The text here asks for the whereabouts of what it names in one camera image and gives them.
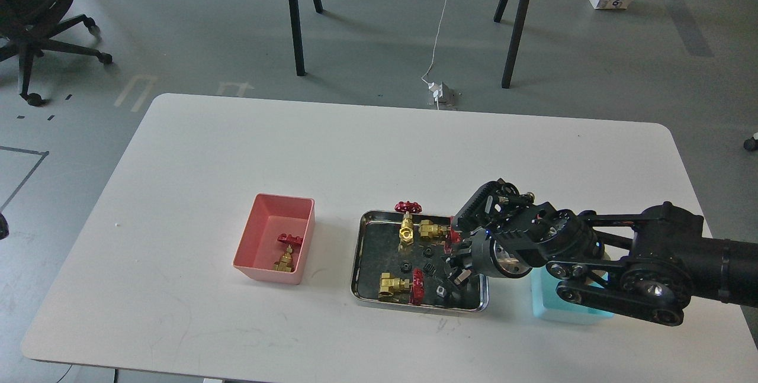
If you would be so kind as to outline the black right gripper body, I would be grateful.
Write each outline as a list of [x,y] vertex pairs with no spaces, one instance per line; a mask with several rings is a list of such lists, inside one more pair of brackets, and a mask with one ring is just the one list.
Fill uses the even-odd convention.
[[521,194],[503,179],[483,184],[452,222],[461,242],[483,235],[483,270],[452,271],[452,280],[473,275],[522,278],[531,269],[557,268],[555,259],[566,248],[560,231],[568,219],[568,210],[557,210],[549,202],[536,204],[531,192]]

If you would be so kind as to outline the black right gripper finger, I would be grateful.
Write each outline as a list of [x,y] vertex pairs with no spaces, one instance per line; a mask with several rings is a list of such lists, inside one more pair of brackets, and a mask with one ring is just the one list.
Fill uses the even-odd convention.
[[484,246],[483,235],[473,235],[455,246],[452,253],[446,259],[446,264],[451,271],[482,271],[484,269]]
[[438,296],[438,303],[444,307],[476,307],[479,305],[480,275],[470,276],[461,286],[455,285],[444,271],[438,271],[438,284],[446,290],[446,297]]

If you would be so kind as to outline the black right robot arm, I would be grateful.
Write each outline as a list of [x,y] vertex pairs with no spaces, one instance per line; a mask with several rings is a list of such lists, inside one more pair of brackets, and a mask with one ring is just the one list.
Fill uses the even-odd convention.
[[574,213],[499,179],[479,187],[451,230],[461,241],[445,261],[458,288],[544,268],[565,302],[663,326],[682,324],[693,297],[756,307],[755,243],[704,237],[704,218],[668,201],[638,214]]

